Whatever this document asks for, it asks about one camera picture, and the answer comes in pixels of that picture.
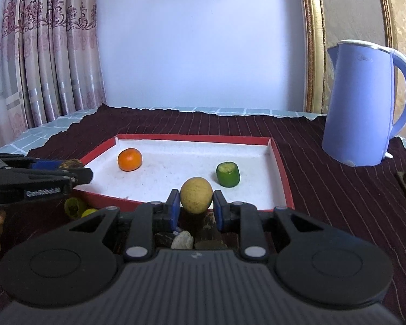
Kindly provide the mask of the green tomato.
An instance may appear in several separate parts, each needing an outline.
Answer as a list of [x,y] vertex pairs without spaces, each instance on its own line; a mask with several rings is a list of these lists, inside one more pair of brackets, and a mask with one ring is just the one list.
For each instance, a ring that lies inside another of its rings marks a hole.
[[70,197],[64,203],[65,213],[73,220],[81,218],[84,210],[84,202],[76,197]]
[[86,210],[84,210],[84,212],[81,214],[81,217],[82,218],[84,218],[84,217],[86,217],[86,216],[89,216],[89,215],[91,215],[91,214],[93,214],[93,213],[97,213],[97,209],[96,208],[89,208],[89,209],[86,209]]

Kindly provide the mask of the dark sugarcane piece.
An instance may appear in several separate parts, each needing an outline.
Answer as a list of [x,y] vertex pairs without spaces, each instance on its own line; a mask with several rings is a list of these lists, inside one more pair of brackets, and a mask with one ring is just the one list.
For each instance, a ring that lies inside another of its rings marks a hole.
[[202,227],[194,239],[194,248],[200,250],[226,249],[222,234],[216,227],[215,216],[212,211],[207,211],[202,220]]
[[172,233],[156,233],[155,245],[167,249],[192,249],[194,237],[186,230]]

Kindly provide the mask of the yellow longan fruit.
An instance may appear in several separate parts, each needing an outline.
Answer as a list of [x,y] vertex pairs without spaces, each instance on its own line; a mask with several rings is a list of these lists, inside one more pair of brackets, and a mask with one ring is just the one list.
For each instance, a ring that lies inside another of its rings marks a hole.
[[212,203],[212,186],[204,178],[190,178],[180,189],[180,201],[188,213],[204,213]]

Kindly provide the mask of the orange mandarin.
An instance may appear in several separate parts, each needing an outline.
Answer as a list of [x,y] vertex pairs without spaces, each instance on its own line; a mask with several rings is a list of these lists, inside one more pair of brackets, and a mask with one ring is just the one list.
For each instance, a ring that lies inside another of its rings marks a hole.
[[118,155],[117,164],[120,170],[131,172],[141,167],[143,156],[136,148],[128,148]]

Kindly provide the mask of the light blue checked sheet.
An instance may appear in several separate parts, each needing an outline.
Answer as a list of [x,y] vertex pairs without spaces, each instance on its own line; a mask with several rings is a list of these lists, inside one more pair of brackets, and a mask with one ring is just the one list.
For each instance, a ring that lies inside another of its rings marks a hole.
[[[285,110],[272,109],[250,109],[250,108],[216,108],[216,107],[186,107],[176,106],[172,108],[164,107],[162,110],[177,110],[180,112],[203,112],[209,115],[219,116],[249,116],[249,115],[268,115],[275,118],[300,118],[305,117],[308,120],[314,120],[319,116],[312,112],[291,112]],[[93,115],[96,109],[79,110],[71,115],[60,116],[52,122],[45,123],[39,127],[29,128],[21,133],[13,142],[10,142],[0,148],[0,153],[11,153],[27,155],[28,152],[35,148],[40,148],[49,140],[50,137],[62,131],[66,131],[70,125],[79,123],[84,117]]]

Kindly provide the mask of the red shallow box tray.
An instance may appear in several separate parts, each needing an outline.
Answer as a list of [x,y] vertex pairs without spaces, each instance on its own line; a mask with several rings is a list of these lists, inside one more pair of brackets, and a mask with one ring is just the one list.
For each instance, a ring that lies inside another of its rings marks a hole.
[[[118,155],[128,148],[143,156],[141,167],[131,172],[117,164]],[[217,190],[215,170],[225,161],[235,162],[240,171],[237,186],[221,189],[227,201],[251,203],[260,210],[294,206],[281,154],[270,137],[118,134],[81,160],[93,179],[77,186],[74,194],[93,208],[132,211],[140,203],[166,200],[172,189],[193,177],[206,179]]]

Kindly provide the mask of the pink patterned curtain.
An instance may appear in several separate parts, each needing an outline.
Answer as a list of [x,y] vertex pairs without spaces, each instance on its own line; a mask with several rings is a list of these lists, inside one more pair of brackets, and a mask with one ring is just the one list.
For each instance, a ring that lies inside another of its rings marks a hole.
[[0,147],[104,102],[97,0],[0,0]]

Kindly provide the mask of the dark striped table cloth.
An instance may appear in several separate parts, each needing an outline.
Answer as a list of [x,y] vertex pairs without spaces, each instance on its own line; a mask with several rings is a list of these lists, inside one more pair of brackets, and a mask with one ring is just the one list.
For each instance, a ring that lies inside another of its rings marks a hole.
[[321,148],[325,119],[268,115],[219,116],[203,112],[101,106],[28,155],[81,158],[117,134],[198,134],[271,137],[276,141],[295,207],[323,222],[379,245],[392,259],[394,280],[385,305],[406,318],[406,192],[397,172],[406,172],[401,139],[391,158],[374,167],[349,167]]

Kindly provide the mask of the blue electric kettle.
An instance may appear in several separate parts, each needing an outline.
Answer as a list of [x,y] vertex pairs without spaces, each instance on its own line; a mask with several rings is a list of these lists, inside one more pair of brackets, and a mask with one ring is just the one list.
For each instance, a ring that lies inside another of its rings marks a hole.
[[389,141],[406,125],[406,102],[394,118],[395,72],[406,83],[406,55],[363,40],[341,40],[328,54],[334,83],[322,148],[351,167],[380,164]]

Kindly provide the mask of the gold picture frame moulding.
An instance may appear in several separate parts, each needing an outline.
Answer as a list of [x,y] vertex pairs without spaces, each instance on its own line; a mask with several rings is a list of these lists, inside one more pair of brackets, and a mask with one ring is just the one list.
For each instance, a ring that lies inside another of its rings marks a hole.
[[323,0],[302,0],[306,46],[307,112],[322,113],[326,79],[326,30]]

